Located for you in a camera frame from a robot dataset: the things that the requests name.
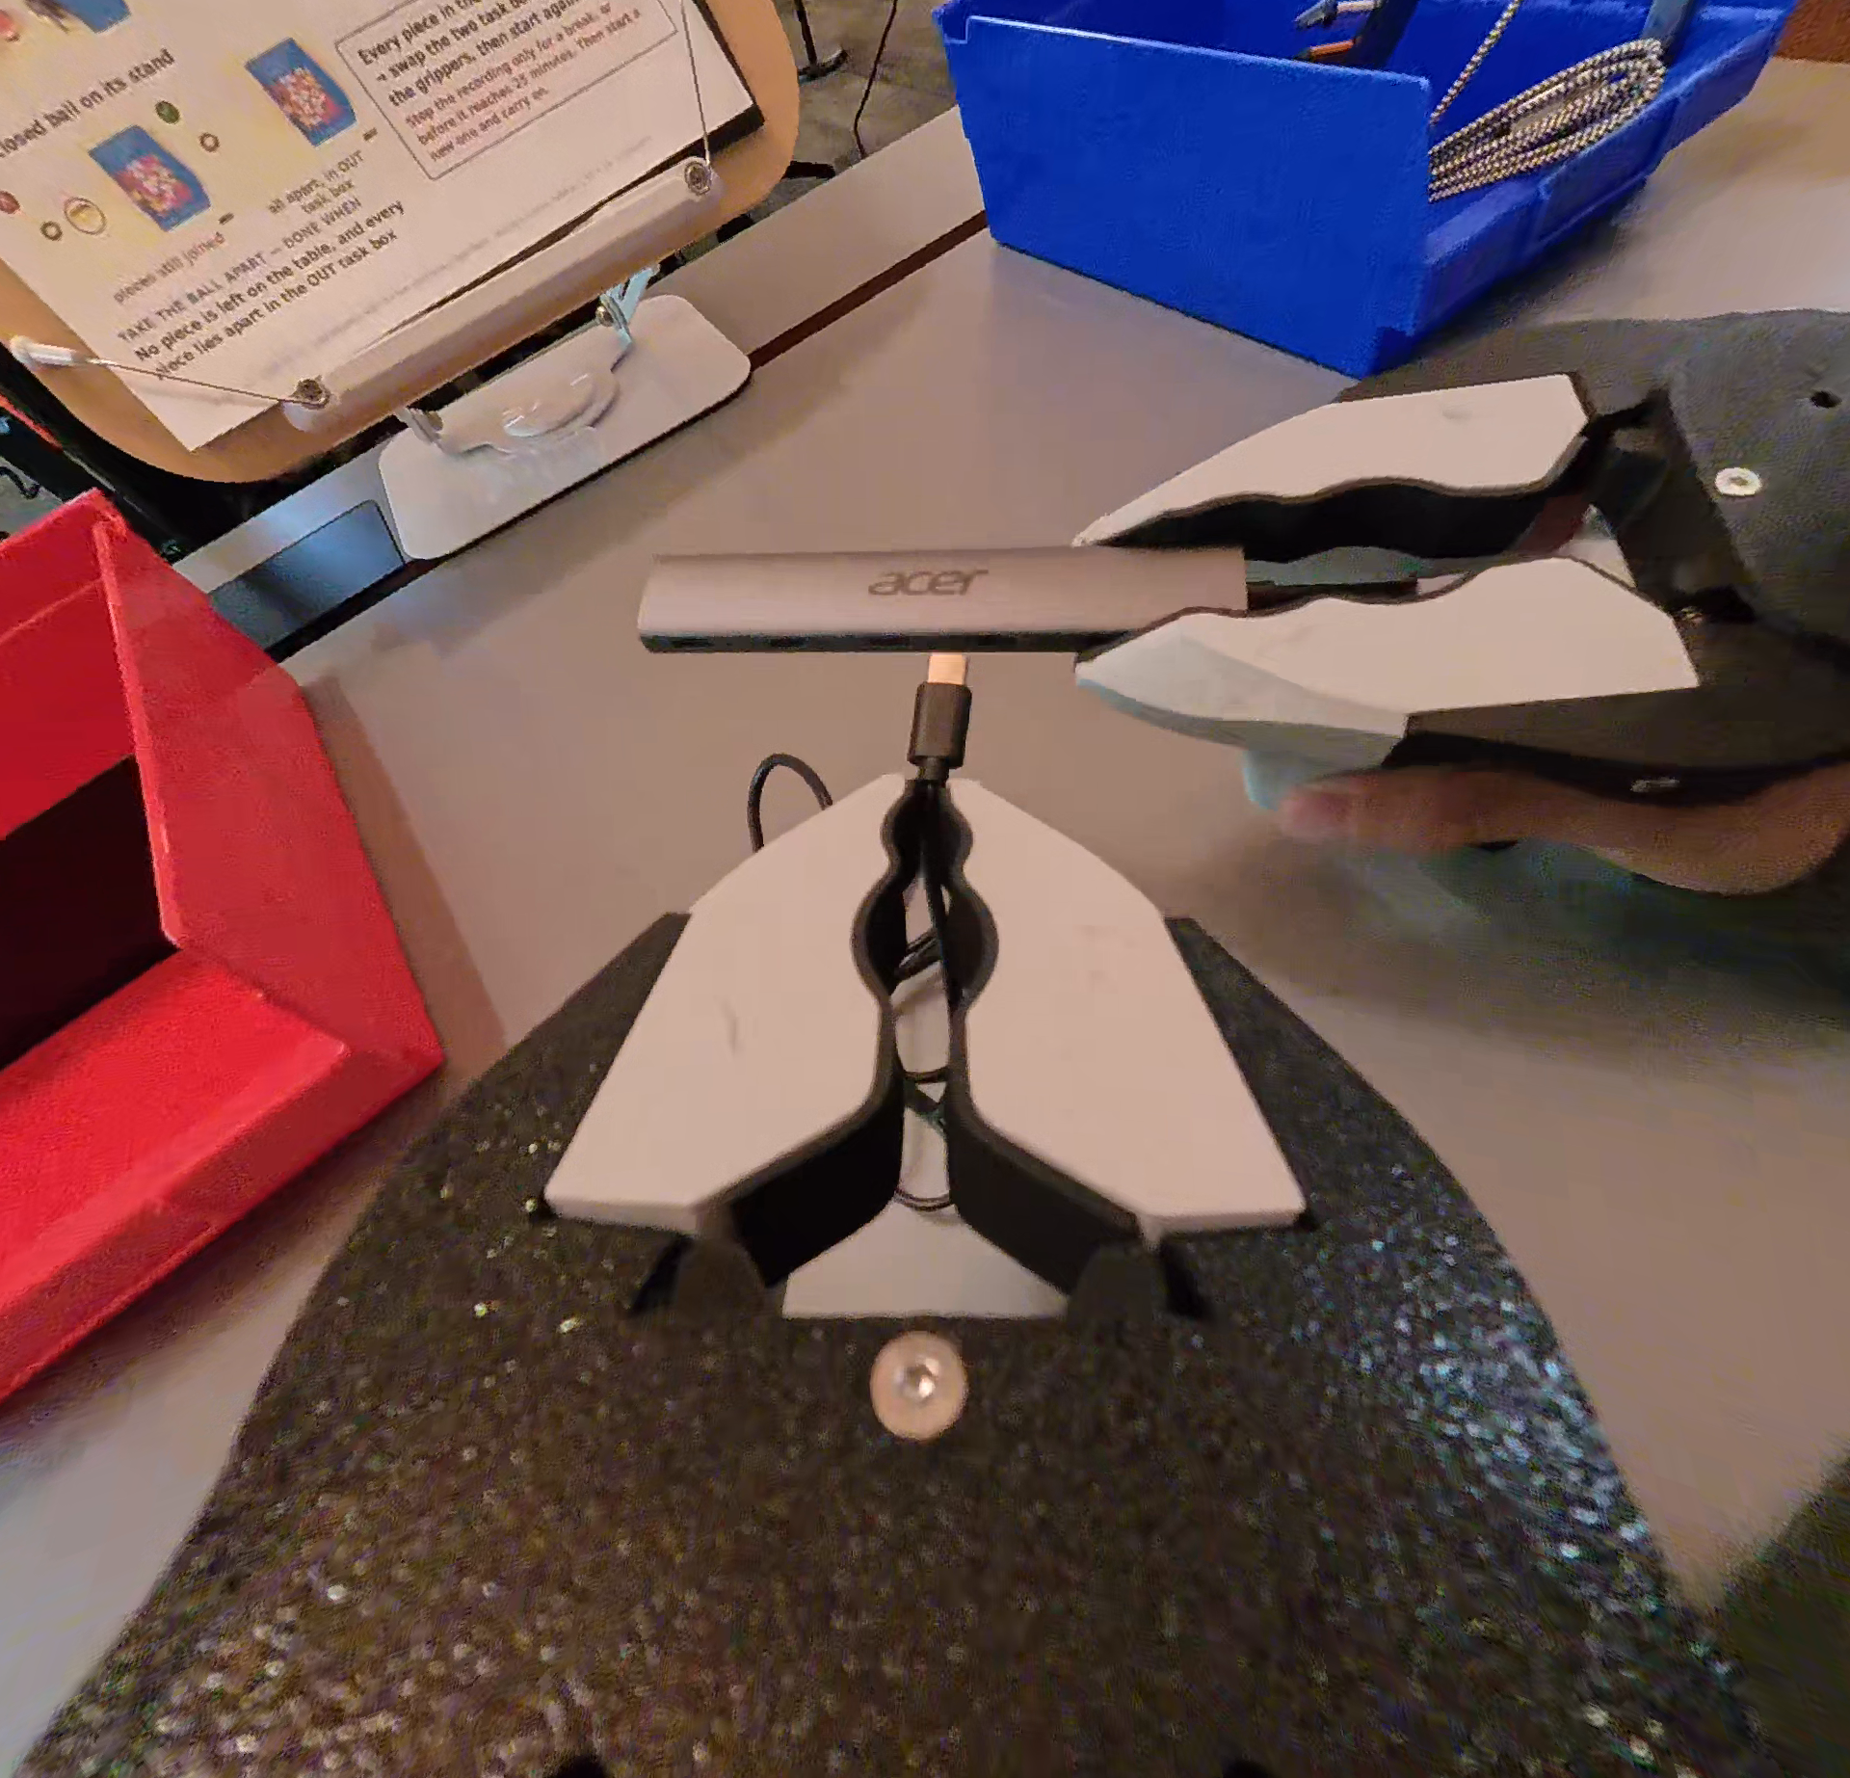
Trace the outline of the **blue plastic bin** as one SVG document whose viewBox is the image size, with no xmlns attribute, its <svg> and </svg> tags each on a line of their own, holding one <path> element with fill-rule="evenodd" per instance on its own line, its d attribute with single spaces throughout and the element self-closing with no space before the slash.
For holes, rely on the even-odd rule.
<svg viewBox="0 0 1850 1778">
<path fill-rule="evenodd" d="M 993 235 L 1361 378 L 1625 205 L 1798 0 L 950 0 Z"/>
</svg>

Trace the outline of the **red plastic bin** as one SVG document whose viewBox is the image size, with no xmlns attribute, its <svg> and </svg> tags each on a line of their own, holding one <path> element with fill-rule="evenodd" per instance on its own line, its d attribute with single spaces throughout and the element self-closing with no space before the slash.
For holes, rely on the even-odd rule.
<svg viewBox="0 0 1850 1778">
<path fill-rule="evenodd" d="M 2 598 L 14 1396 L 443 1051 L 289 673 L 97 492 Z"/>
</svg>

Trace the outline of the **grey usb hub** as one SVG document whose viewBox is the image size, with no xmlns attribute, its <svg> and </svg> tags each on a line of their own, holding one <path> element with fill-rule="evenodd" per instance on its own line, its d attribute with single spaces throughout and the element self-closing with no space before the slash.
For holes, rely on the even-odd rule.
<svg viewBox="0 0 1850 1778">
<path fill-rule="evenodd" d="M 1235 550 L 677 556 L 646 579 L 636 629 L 653 654 L 1081 654 L 1245 608 Z"/>
</svg>

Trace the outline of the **person's right hand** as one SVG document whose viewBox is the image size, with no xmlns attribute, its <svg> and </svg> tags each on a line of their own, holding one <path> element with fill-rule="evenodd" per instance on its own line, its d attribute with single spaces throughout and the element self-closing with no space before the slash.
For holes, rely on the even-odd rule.
<svg viewBox="0 0 1850 1778">
<path fill-rule="evenodd" d="M 1671 808 L 1524 773 L 1397 770 L 1299 787 L 1276 820 L 1299 841 L 1409 856 L 1538 841 L 1665 887 L 1771 895 L 1814 880 L 1846 847 L 1848 772 L 1835 766 L 1744 800 Z"/>
</svg>

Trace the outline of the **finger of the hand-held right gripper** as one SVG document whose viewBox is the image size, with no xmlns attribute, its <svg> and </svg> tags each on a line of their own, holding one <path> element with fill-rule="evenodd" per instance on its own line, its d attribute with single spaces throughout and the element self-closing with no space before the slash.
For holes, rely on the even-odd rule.
<svg viewBox="0 0 1850 1778">
<path fill-rule="evenodd" d="M 1235 550 L 1249 565 L 1492 557 L 1573 478 L 1598 426 L 1571 376 L 1332 401 L 1174 475 L 1075 544 Z"/>
<path fill-rule="evenodd" d="M 1575 557 L 1498 563 L 1436 594 L 1313 594 L 1189 610 L 1075 654 L 1075 685 L 1147 725 L 1243 754 L 1262 810 L 1374 773 L 1422 719 L 1681 696 L 1700 669 L 1677 621 Z"/>
</svg>

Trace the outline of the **printed instruction sheet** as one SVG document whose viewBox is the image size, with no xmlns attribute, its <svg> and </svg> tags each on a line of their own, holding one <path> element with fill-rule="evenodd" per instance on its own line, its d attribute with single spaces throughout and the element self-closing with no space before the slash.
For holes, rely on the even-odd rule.
<svg viewBox="0 0 1850 1778">
<path fill-rule="evenodd" d="M 761 122 L 705 0 L 4 0 L 4 349 L 181 451 Z"/>
</svg>

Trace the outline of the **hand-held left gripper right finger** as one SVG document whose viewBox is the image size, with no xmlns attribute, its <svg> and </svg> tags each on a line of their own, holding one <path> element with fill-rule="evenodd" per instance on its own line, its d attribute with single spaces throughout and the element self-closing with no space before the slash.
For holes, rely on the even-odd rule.
<svg viewBox="0 0 1850 1778">
<path fill-rule="evenodd" d="M 950 1009 L 941 1096 L 962 1221 L 1052 1290 L 1104 1254 L 1295 1227 L 1307 1192 L 1162 912 L 973 781 L 935 847 Z"/>
</svg>

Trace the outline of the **instruction sheet on stand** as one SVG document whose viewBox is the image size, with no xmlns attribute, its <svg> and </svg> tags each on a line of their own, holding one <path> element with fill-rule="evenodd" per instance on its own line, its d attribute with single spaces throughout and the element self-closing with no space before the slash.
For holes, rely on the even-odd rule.
<svg viewBox="0 0 1850 1778">
<path fill-rule="evenodd" d="M 727 403 L 746 353 L 679 295 L 646 299 L 667 257 L 759 205 L 794 154 L 800 89 L 773 0 L 705 0 L 759 124 L 679 160 L 524 262 L 459 295 L 295 403 L 181 451 L 120 388 L 37 378 L 75 424 L 149 471 L 233 484 L 303 471 L 386 421 L 384 509 L 413 561 L 463 550 Z"/>
</svg>

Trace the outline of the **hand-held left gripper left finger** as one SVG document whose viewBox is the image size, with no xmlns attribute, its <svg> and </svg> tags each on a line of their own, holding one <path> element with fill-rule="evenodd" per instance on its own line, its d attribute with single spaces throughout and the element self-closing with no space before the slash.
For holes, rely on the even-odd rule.
<svg viewBox="0 0 1850 1778">
<path fill-rule="evenodd" d="M 910 1121 L 890 831 L 908 789 L 889 773 L 835 800 L 694 905 L 549 1211 L 734 1250 L 773 1288 L 889 1209 Z"/>
</svg>

